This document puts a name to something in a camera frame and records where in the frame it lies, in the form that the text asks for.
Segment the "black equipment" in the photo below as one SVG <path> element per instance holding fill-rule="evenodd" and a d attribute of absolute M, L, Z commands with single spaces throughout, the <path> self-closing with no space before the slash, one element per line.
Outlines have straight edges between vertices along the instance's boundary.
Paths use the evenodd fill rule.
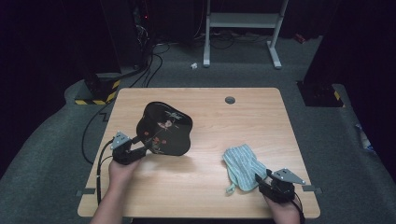
<path fill-rule="evenodd" d="M 137 137 L 131 139 L 117 133 L 111 145 L 113 160 L 126 165 L 145 157 L 147 150 L 154 154 L 181 156 L 190 149 L 191 129 L 192 119 L 188 115 L 165 103 L 151 102 L 137 124 Z M 131 149 L 131 145 L 139 141 L 144 146 Z"/>
<path fill-rule="evenodd" d="M 300 202 L 300 208 L 300 206 L 294 202 L 297 194 L 294 191 L 294 185 L 292 183 L 305 185 L 305 181 L 286 168 L 276 172 L 267 169 L 266 173 L 267 177 L 265 179 L 255 174 L 262 195 L 268 197 L 275 203 L 292 203 L 300 214 L 300 223 L 304 223 L 303 205 Z"/>

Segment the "dark background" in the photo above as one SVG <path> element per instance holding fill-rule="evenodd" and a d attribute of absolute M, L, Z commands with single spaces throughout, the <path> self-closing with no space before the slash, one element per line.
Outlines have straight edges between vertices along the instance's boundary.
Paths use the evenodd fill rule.
<path fill-rule="evenodd" d="M 162 10 L 163 14 L 171 13 L 171 21 L 183 20 L 174 11 L 180 6 L 191 12 L 184 13 L 185 16 L 193 15 L 189 16 L 192 26 L 175 23 L 180 24 L 177 30 L 183 34 L 176 35 L 175 40 L 188 39 L 198 27 L 202 1 L 167 2 L 167 7 Z M 213 1 L 212 9 L 256 12 L 262 6 L 266 10 L 277 10 L 278 2 Z M 97 1 L 85 3 L 81 4 L 80 13 L 96 18 L 97 24 L 91 25 L 101 33 L 92 31 L 91 37 L 78 36 L 77 46 L 81 43 L 84 48 L 98 46 L 111 50 L 111 39 L 103 26 L 102 9 Z M 395 3 L 387 0 L 290 0 L 280 32 L 280 36 L 285 38 L 292 38 L 295 34 L 306 39 L 324 35 L 311 65 L 320 69 L 311 69 L 316 71 L 311 74 L 312 80 L 346 86 L 364 130 L 393 178 L 396 173 L 391 167 L 396 159 L 393 147 L 395 93 L 392 90 L 396 74 L 393 64 L 396 59 L 396 22 L 392 12 L 395 9 Z M 160 20 L 157 18 L 151 25 L 158 29 Z M 76 45 L 72 35 L 74 31 L 70 30 L 69 22 L 61 0 L 3 1 L 0 5 L 0 69 L 3 78 L 1 175 L 29 135 L 64 105 L 64 90 L 84 78 L 81 66 L 92 72 L 117 69 L 114 55 L 93 57 L 82 48 L 82 56 L 77 56 L 76 49 L 73 49 Z M 157 35 L 167 33 L 161 29 L 158 32 Z"/>

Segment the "person's hand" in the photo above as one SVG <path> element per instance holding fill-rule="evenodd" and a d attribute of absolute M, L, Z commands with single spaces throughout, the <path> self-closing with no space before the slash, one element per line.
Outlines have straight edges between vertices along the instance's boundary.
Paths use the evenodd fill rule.
<path fill-rule="evenodd" d="M 271 208 L 276 224 L 300 224 L 300 214 L 292 203 L 275 203 L 266 196 L 264 196 L 264 199 Z"/>
<path fill-rule="evenodd" d="M 131 182 L 132 174 L 134 169 L 140 163 L 139 161 L 134 161 L 128 165 L 122 165 L 116 161 L 112 161 L 108 165 L 108 173 L 110 179 L 110 188 L 115 188 L 118 190 L 124 190 L 128 184 Z"/>

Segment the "patterned cloth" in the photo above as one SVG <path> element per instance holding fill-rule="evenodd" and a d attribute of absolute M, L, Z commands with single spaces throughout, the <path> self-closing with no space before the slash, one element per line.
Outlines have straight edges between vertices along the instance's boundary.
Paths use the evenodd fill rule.
<path fill-rule="evenodd" d="M 255 174 L 261 178 L 267 177 L 266 167 L 257 161 L 256 155 L 246 144 L 240 147 L 228 148 L 223 159 L 227 163 L 228 176 L 233 182 L 226 192 L 232 194 L 238 186 L 242 191 L 251 191 L 259 184 L 256 182 Z"/>

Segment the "wooden table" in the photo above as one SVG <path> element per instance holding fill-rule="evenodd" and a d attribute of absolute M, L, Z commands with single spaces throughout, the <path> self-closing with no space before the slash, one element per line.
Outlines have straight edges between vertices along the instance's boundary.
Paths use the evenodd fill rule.
<path fill-rule="evenodd" d="M 232 96 L 234 104 L 225 98 Z M 120 90 L 100 149 L 117 131 L 135 137 L 145 106 L 161 101 L 193 120 L 191 149 L 181 157 L 150 154 L 134 172 L 129 187 L 126 217 L 266 218 L 268 205 L 258 189 L 237 190 L 228 196 L 230 179 L 222 155 L 228 147 L 248 144 L 267 168 L 287 167 L 310 184 L 289 117 L 279 90 L 273 88 L 163 88 Z M 96 157 L 87 182 L 95 189 Z M 110 149 L 104 158 L 111 155 Z M 102 195 L 108 186 L 102 167 Z M 307 218 L 320 214 L 315 193 L 295 185 Z M 93 216 L 96 195 L 84 194 L 78 208 L 82 217 Z"/>

